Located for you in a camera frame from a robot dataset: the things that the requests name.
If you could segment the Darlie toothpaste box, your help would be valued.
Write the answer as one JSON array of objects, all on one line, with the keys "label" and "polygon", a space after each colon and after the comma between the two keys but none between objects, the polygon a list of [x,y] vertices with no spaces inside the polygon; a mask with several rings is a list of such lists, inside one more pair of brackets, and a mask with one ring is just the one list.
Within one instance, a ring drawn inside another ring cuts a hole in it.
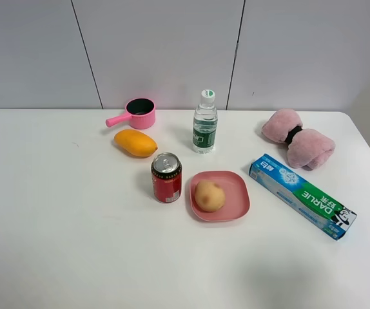
[{"label": "Darlie toothpaste box", "polygon": [[357,218],[357,213],[268,154],[251,164],[249,176],[336,241]]}]

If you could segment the red soda can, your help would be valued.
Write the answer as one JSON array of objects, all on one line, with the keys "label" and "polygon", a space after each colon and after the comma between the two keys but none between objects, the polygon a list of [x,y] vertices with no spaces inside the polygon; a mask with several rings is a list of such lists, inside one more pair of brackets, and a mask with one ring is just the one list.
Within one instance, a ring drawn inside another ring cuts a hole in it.
[{"label": "red soda can", "polygon": [[158,154],[151,164],[153,193],[162,203],[172,203],[182,192],[182,164],[169,152]]}]

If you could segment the clear water bottle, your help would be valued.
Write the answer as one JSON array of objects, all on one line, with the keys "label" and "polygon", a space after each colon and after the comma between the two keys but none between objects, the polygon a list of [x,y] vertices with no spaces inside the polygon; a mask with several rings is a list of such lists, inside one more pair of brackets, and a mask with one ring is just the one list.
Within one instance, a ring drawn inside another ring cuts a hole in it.
[{"label": "clear water bottle", "polygon": [[215,92],[202,90],[200,103],[193,116],[193,148],[196,153],[206,154],[213,150],[217,131],[218,112],[215,106]]}]

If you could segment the yellow potato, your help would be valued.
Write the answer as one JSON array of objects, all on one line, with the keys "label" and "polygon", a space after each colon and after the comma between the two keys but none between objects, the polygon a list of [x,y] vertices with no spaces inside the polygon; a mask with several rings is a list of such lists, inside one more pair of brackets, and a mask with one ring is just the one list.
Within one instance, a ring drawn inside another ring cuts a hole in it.
[{"label": "yellow potato", "polygon": [[201,180],[195,187],[194,199],[203,211],[216,212],[224,206],[226,194],[219,184]]}]

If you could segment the yellow mango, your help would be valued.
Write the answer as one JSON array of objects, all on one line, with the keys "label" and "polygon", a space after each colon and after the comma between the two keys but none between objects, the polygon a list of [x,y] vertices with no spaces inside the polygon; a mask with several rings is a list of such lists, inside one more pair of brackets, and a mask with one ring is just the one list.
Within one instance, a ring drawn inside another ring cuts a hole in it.
[{"label": "yellow mango", "polygon": [[146,158],[158,150],[157,143],[152,138],[134,129],[119,131],[113,140],[116,145],[136,157]]}]

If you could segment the pink square plate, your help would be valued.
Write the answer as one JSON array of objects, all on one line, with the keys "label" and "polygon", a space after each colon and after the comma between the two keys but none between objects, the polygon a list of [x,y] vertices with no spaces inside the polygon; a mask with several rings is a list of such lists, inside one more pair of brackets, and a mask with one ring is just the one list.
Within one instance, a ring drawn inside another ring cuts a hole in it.
[{"label": "pink square plate", "polygon": [[[201,180],[217,183],[224,190],[226,200],[224,206],[215,212],[202,210],[195,201],[195,188]],[[203,171],[196,174],[190,181],[191,209],[202,221],[225,222],[243,217],[250,208],[249,194],[244,180],[231,171]]]}]

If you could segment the pink toy saucepan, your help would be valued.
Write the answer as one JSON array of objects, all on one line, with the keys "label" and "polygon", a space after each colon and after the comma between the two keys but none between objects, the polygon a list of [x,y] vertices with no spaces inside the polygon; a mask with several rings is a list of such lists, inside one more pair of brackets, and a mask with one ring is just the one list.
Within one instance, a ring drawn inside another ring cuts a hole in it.
[{"label": "pink toy saucepan", "polygon": [[136,98],[127,103],[125,112],[105,121],[107,127],[128,122],[134,129],[148,129],[155,123],[155,104],[148,98]]}]

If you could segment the pink plush bow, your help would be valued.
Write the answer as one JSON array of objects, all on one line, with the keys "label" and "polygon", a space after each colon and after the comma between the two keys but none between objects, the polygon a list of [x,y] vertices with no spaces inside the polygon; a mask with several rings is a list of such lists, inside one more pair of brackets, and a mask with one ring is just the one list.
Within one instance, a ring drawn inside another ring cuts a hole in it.
[{"label": "pink plush bow", "polygon": [[297,169],[318,169],[335,151],[335,142],[314,129],[303,128],[299,114],[293,109],[280,109],[262,126],[269,140],[287,145],[287,162]]}]

